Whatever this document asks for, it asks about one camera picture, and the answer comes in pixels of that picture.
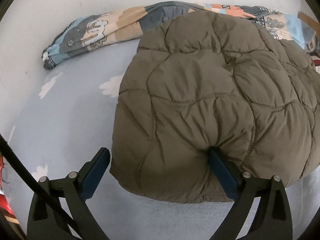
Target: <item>patterned blanket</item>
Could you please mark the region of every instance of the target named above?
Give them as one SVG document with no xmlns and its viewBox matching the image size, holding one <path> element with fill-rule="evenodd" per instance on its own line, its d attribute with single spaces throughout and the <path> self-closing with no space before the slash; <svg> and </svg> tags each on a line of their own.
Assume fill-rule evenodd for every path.
<svg viewBox="0 0 320 240">
<path fill-rule="evenodd" d="M 248 19 L 263 25 L 275 39 L 294 40 L 307 52 L 314 50 L 318 42 L 310 26 L 296 16 L 273 9 L 169 1 L 76 19 L 43 51 L 44 68 L 52 69 L 68 58 L 102 46 L 140 38 L 147 30 L 195 10 Z"/>
</svg>

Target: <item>brown quilted jacket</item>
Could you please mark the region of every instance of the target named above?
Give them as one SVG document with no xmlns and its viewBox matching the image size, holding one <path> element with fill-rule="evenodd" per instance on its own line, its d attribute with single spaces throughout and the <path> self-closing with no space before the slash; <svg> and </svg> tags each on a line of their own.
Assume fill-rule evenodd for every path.
<svg viewBox="0 0 320 240">
<path fill-rule="evenodd" d="M 230 201 L 208 166 L 217 146 L 289 186 L 320 163 L 319 102 L 320 75 L 294 41 L 228 15 L 180 16 L 143 35 L 124 75 L 110 172 L 157 200 Z"/>
</svg>

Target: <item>white wall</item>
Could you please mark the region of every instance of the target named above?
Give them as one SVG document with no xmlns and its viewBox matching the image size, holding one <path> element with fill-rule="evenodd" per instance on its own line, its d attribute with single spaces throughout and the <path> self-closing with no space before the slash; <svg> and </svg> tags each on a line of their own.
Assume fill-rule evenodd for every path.
<svg viewBox="0 0 320 240">
<path fill-rule="evenodd" d="M 0 132 L 4 137 L 9 138 L 13 120 L 48 73 L 42 68 L 42 50 L 66 25 L 77 17 L 160 1 L 165 0 L 15 0 L 0 22 Z M 179 1 L 263 5 L 291 14 L 301 6 L 301 0 Z"/>
</svg>

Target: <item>black cable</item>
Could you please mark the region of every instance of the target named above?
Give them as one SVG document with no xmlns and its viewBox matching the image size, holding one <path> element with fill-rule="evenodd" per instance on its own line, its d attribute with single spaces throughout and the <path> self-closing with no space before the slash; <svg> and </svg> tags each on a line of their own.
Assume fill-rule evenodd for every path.
<svg viewBox="0 0 320 240">
<path fill-rule="evenodd" d="M 12 151 L 7 141 L 0 134 L 0 152 L 5 157 L 7 162 L 12 166 L 16 173 L 22 180 L 37 194 L 42 200 L 51 207 L 57 214 L 59 214 L 72 228 L 79 234 L 76 222 L 68 215 L 68 213 L 58 205 L 54 198 L 52 198 L 32 177 L 29 171 L 21 163 L 15 153 Z"/>
</svg>

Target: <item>silver screw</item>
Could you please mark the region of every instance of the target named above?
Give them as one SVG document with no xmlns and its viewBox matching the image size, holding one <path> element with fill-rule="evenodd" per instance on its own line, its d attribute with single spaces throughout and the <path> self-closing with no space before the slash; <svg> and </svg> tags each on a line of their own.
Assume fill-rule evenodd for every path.
<svg viewBox="0 0 320 240">
<path fill-rule="evenodd" d="M 74 179 L 76 176 L 77 176 L 77 173 L 75 171 L 69 173 L 70 179 Z"/>
<path fill-rule="evenodd" d="M 245 178 L 250 178 L 251 177 L 251 173 L 248 171 L 245 171 L 244 173 L 242 173 L 242 176 L 244 176 Z"/>
<path fill-rule="evenodd" d="M 45 182 L 46 180 L 47 180 L 47 177 L 46 177 L 46 176 L 42 176 L 42 177 L 39 179 L 40 182 Z"/>
<path fill-rule="evenodd" d="M 280 178 L 278 175 L 274 175 L 274 176 L 273 176 L 273 179 L 274 179 L 275 181 L 281 181 L 281 178 Z"/>
</svg>

